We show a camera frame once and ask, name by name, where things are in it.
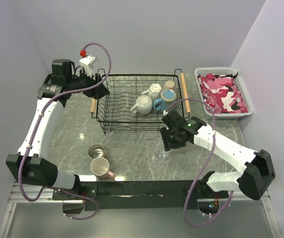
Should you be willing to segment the clear glass cup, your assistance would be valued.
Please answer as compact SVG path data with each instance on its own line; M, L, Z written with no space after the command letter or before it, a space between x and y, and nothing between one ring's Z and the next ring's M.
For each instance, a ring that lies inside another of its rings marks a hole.
M153 146L153 153L155 161L164 162L170 155L170 151L165 151L163 142L157 142Z

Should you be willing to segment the beige mug white inside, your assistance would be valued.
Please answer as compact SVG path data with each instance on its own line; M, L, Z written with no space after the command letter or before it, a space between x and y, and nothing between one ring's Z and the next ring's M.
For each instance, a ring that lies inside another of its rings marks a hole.
M151 112L152 108L152 99L147 95L141 95L136 99L135 104L130 109L130 112L134 114L139 113L145 116Z

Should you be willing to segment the blue butterfly mug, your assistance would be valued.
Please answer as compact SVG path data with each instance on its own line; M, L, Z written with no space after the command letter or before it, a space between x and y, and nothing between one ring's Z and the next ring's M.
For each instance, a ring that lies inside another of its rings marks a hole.
M153 102L153 109L155 111L165 111L168 107L176 101L176 92L171 89L164 89L159 98Z

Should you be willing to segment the white faceted mug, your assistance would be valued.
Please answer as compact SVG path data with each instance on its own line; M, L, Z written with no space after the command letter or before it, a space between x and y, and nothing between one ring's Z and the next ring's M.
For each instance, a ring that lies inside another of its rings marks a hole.
M154 101L160 97L161 91L162 91L161 85L158 83L153 83L147 90L142 92L142 95L147 94Z

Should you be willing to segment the beige handleless cup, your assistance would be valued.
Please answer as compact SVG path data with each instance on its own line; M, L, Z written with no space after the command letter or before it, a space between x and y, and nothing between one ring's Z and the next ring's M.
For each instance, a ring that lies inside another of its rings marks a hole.
M176 84L172 80L166 81L164 86L163 86L163 90L169 89L169 90L175 91L175 88L176 88Z

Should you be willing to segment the steel cup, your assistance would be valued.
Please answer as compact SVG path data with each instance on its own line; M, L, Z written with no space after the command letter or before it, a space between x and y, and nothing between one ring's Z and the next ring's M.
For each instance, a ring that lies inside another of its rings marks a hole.
M105 150L101 144L93 144L88 149L88 156L91 159L105 157Z

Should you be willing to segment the pink mug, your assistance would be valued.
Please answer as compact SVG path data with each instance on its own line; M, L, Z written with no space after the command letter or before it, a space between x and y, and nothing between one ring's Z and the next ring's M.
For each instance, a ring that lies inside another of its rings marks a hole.
M109 161L104 157L98 157L92 160L90 164L91 172L98 178L115 178L115 173L110 170Z

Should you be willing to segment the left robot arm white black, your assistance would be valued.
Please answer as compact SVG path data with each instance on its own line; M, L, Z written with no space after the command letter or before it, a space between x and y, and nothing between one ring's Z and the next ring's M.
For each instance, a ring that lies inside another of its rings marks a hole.
M64 189L70 199L77 199L82 194L79 176L59 170L47 157L54 128L70 96L82 92L87 97L100 99L109 94L101 84L101 76L98 73L92 75L97 61L92 55L83 57L79 61L81 70L76 74L74 62L55 59L52 73L38 90L36 112L29 131L16 154L9 154L6 159L23 197L30 202L36 198L27 196L24 184Z

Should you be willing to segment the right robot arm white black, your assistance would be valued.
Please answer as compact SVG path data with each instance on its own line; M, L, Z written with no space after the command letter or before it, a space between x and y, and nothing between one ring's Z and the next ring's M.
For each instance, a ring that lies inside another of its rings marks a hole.
M197 117L185 119L175 110L164 112L161 136L165 151L195 144L225 160L235 172L211 172L202 179L201 194L212 197L220 191L241 191L248 198L260 200L276 177L269 152L246 148L212 129Z

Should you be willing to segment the pink camouflage cloth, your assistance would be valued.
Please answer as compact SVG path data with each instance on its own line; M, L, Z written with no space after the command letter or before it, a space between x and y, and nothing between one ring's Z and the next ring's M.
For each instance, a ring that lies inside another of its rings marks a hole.
M215 114L238 114L248 112L246 103L235 84L237 75L198 75L203 101L209 105L207 111Z

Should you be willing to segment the white plastic basket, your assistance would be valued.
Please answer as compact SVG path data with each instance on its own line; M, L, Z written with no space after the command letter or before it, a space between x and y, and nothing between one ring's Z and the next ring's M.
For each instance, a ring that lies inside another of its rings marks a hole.
M207 115L218 119L237 119L253 114L252 102L239 71L232 67L195 69L200 98Z

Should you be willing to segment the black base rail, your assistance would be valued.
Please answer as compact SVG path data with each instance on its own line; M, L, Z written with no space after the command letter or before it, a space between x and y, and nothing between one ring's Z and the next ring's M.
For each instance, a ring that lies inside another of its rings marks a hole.
M95 200L100 209L170 208L183 207L192 180L167 181L82 181L75 191ZM198 199L228 198L227 191L214 192L197 181L188 208L197 209ZM81 198L54 192L54 201L79 201Z

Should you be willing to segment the aluminium frame rail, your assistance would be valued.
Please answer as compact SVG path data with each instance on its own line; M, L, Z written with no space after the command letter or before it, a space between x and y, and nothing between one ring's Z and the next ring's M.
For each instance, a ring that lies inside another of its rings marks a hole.
M81 203L81 200L79 199L77 200L53 200L53 194L54 194L54 191L52 189L45 188L41 196L39 197L39 199L36 202L31 202L31 204L33 205L33 204L55 204L55 203L62 203L62 204ZM13 187L12 187L9 199L8 199L8 204L5 210L5 214L3 216L3 220L0 225L0 238L7 237L17 205L25 204L25 203L30 204L30 202L28 202L21 195L19 185L18 183L15 182L13 184Z

